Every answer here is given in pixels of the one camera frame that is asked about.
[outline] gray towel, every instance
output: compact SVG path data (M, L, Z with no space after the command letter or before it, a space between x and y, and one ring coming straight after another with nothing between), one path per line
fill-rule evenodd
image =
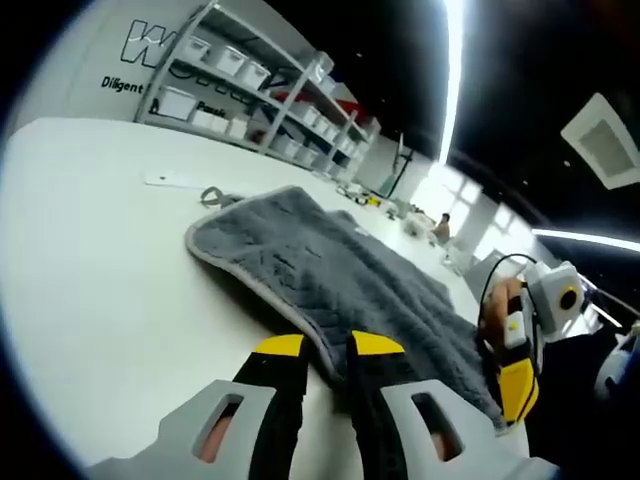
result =
M192 225L189 251L254 290L314 342L342 382L351 330L400 343L422 379L439 379L497 427L476 349L476 328L456 315L448 289L362 230L325 212L301 188L241 200Z

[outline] window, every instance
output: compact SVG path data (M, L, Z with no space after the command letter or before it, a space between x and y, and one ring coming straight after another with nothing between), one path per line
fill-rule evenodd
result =
M411 198L411 203L424 210L436 222L443 213L449 213L451 236L455 237L481 191L480 185L457 170L434 163Z
M531 253L534 244L535 237L529 225L505 204L500 204L493 217L493 222L487 228L473 255L482 261L493 250L497 250L503 255ZM525 263L526 259L515 257L513 261Z

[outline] white table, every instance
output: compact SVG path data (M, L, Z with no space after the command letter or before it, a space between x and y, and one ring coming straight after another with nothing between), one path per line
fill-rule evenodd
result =
M145 183L161 176L181 187ZM232 378L270 336L187 253L187 227L209 211L198 190L182 187L250 195L300 185L446 283L463 317L477 315L462 279L399 222L307 171L230 145L125 122L41 119L11 138L1 181L8 337L28 391L83 465L152 443L162 417ZM350 420L333 412L313 370L303 408L291 478L361 478Z

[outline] shelving unit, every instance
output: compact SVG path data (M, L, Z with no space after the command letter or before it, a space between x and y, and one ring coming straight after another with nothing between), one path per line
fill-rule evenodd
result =
M269 84L276 76L286 79L290 84L290 88L284 101L280 102L276 100L264 89L255 90L239 81L236 77L211 67L202 61L195 62L184 58L182 52L189 42L189 38L196 33L197 29L203 29L209 34L222 38L238 50L243 51L250 57L264 64L272 73L268 81L264 82L265 84ZM336 159L346 157L348 162L350 157L344 152L339 151L337 145L340 145L345 137L349 137L354 141L365 142L369 141L370 138L365 131L355 123L355 112L348 115L331 95L327 94L310 79L311 73L315 70L318 61L319 56L311 60L306 66L303 65L260 30L245 22L235 13L227 10L218 3L218 0L212 0L206 5L196 9L180 29L174 44L165 51L164 57L156 68L149 86L145 89L134 120L138 123L179 130L181 132L231 143L300 166L295 160L273 151L270 148L275 136L279 132L287 131L287 126L284 124L284 121L287 120L300 130L306 139L305 143L316 143L322 147L322 150L327 152L325 156L330 164L334 163L334 157L336 157L336 155L339 156L336 157ZM271 113L275 113L268 131L262 136L260 144L247 139L238 139L197 127L186 121L151 113L150 110L153 101L158 95L160 88L165 84L169 69L197 72L198 75L208 78L214 83L222 84L242 96L250 98L252 100L250 102L252 111L255 111L255 108L266 108L270 110ZM340 128L340 132L334 141L327 140L311 126L304 123L300 117L290 111L290 107L302 91L311 98L311 102L316 105L323 115Z

